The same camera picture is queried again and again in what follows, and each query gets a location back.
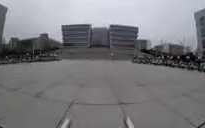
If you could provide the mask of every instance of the sky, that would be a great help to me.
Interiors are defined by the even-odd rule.
[[[0,0],[8,7],[4,37],[20,39],[48,33],[62,42],[61,25],[121,24],[139,27],[139,38],[196,47],[194,13],[205,0]]]

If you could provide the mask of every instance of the large government building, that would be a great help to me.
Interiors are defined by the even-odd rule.
[[[62,25],[63,43],[70,47],[109,47],[135,49],[138,27],[110,25],[92,28],[90,24]]]
[[[134,49],[138,38],[138,27],[110,25],[110,48]]]
[[[90,47],[92,27],[90,24],[63,25],[62,36],[65,46]]]

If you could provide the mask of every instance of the ground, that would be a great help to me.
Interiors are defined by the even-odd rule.
[[[205,73],[128,61],[0,66],[6,128],[195,128],[205,121]]]

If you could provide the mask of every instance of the road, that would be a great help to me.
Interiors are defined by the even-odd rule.
[[[205,74],[127,61],[0,66],[6,128],[195,128],[205,121]]]

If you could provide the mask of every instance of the white line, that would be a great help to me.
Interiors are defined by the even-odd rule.
[[[69,118],[66,118],[60,128],[68,128],[69,125],[70,125],[70,119],[69,119]]]
[[[130,117],[126,116],[125,122],[128,128],[134,128],[134,124],[132,123]]]

